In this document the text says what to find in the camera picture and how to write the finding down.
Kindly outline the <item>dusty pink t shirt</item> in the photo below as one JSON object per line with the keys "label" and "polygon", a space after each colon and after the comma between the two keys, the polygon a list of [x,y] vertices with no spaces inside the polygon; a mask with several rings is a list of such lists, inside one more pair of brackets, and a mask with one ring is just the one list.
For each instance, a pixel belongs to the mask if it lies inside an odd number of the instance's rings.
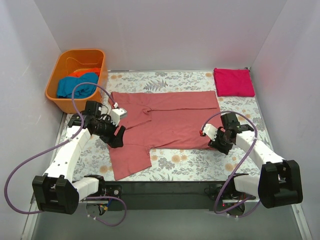
{"label": "dusty pink t shirt", "polygon": [[215,91],[120,93],[111,96],[127,111],[123,147],[110,148],[115,180],[151,167],[151,149],[208,149],[204,122],[220,112]]}

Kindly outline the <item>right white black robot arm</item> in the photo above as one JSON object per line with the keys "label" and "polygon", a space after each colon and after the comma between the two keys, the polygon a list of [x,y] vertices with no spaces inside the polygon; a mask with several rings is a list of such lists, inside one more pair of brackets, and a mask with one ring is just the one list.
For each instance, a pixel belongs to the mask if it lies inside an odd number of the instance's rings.
{"label": "right white black robot arm", "polygon": [[238,173],[238,166],[224,182],[216,197],[218,203],[224,193],[232,199],[241,195],[256,197],[267,208],[300,204],[303,190],[300,166],[295,160],[286,160],[258,139],[258,130],[252,121],[241,124],[240,113],[222,111],[219,113],[222,126],[215,127],[205,122],[200,130],[202,137],[209,137],[208,146],[229,154],[233,146],[245,151],[239,166],[250,158],[260,170],[259,176]]}

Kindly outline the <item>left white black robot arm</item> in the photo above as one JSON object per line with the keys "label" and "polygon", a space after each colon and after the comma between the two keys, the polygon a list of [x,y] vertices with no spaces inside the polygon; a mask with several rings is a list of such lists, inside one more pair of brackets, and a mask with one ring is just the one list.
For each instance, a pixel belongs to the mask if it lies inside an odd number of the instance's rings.
{"label": "left white black robot arm", "polygon": [[73,174],[85,145],[93,135],[98,136],[110,148],[123,147],[126,128],[120,121],[128,113],[124,108],[114,108],[102,113],[102,103],[87,101],[84,111],[73,114],[68,122],[66,144],[61,146],[50,166],[42,176],[32,181],[38,209],[43,212],[73,214],[79,201],[93,197],[101,200],[106,196],[105,180],[99,175],[86,175],[73,182]]}

